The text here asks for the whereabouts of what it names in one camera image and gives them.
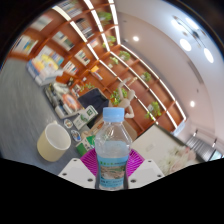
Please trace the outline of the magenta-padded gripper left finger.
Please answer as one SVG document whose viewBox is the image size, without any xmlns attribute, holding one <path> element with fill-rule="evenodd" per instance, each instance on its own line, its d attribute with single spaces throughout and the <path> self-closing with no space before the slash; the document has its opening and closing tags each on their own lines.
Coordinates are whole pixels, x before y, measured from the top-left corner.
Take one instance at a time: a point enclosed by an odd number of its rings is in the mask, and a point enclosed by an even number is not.
<svg viewBox="0 0 224 224">
<path fill-rule="evenodd" d="M 59 173 L 59 177 L 83 188 L 94 189 L 98 173 L 97 156 L 94 149 L 80 159 L 72 158 Z"/>
</svg>

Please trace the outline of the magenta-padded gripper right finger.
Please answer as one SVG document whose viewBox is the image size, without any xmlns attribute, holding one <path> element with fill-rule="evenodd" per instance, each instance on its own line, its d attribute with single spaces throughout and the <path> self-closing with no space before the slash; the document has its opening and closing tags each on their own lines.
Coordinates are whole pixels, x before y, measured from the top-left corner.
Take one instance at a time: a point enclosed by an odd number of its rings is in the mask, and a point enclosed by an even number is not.
<svg viewBox="0 0 224 224">
<path fill-rule="evenodd" d="M 137 151 L 131 150 L 126 165 L 127 186 L 129 189 L 140 188 L 164 176 L 152 159 L 144 159 Z"/>
</svg>

